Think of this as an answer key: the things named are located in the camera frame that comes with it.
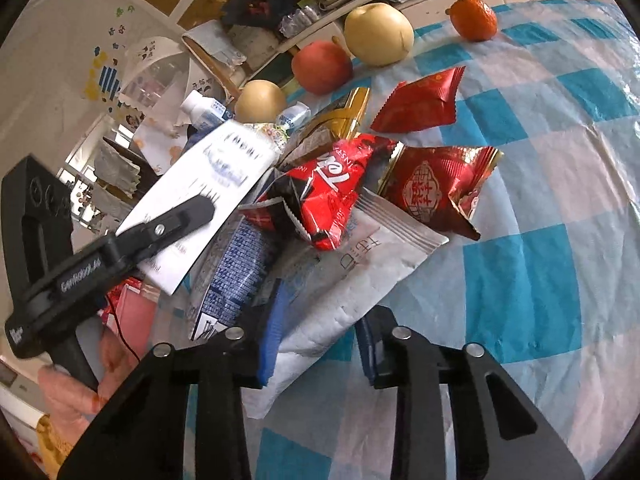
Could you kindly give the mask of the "person left hand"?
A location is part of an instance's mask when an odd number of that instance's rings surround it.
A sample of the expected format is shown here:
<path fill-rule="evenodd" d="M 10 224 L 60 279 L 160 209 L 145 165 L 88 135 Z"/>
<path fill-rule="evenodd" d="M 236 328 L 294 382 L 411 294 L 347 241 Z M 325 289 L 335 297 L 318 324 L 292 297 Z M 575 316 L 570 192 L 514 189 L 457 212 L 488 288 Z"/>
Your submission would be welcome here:
<path fill-rule="evenodd" d="M 138 361 L 110 328 L 100 341 L 104 376 L 96 391 L 53 366 L 41 367 L 38 385 L 46 401 L 54 430 L 62 440 L 75 445 L 89 426 L 88 416 L 102 410 L 132 372 Z"/>

